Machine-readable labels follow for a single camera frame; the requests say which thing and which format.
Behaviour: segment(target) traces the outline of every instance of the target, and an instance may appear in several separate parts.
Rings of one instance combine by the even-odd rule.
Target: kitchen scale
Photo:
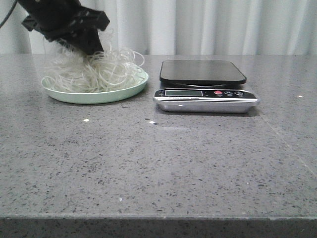
[[[154,101],[170,112],[246,113],[259,103],[246,77],[223,60],[167,60]]]

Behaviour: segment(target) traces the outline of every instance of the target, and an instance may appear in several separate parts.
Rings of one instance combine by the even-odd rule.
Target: lcd screen
[[[202,97],[203,92],[198,90],[166,90],[165,96],[195,96]]]

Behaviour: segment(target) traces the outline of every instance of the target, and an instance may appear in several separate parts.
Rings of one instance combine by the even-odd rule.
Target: white noodles
[[[100,37],[104,52],[87,56],[79,50],[60,47],[60,53],[45,68],[44,79],[48,88],[71,93],[97,93],[126,89],[140,84],[138,74],[144,57],[127,47],[113,50],[112,33]],[[142,63],[137,65],[136,55]]]

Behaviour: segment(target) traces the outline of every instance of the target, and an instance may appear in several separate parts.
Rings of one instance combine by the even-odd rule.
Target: white curtain
[[[13,0],[1,0],[0,21]],[[113,45],[152,55],[317,54],[317,0],[81,0],[103,10]],[[43,53],[43,37],[17,5],[0,29],[0,53]]]

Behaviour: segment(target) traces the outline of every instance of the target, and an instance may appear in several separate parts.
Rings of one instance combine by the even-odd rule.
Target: mint green plate
[[[138,76],[144,78],[144,80],[136,86],[103,93],[65,93],[55,91],[47,87],[48,84],[45,78],[42,79],[41,84],[47,94],[56,100],[76,104],[98,104],[116,102],[130,98],[141,92],[149,79],[149,75],[143,71],[139,73]]]

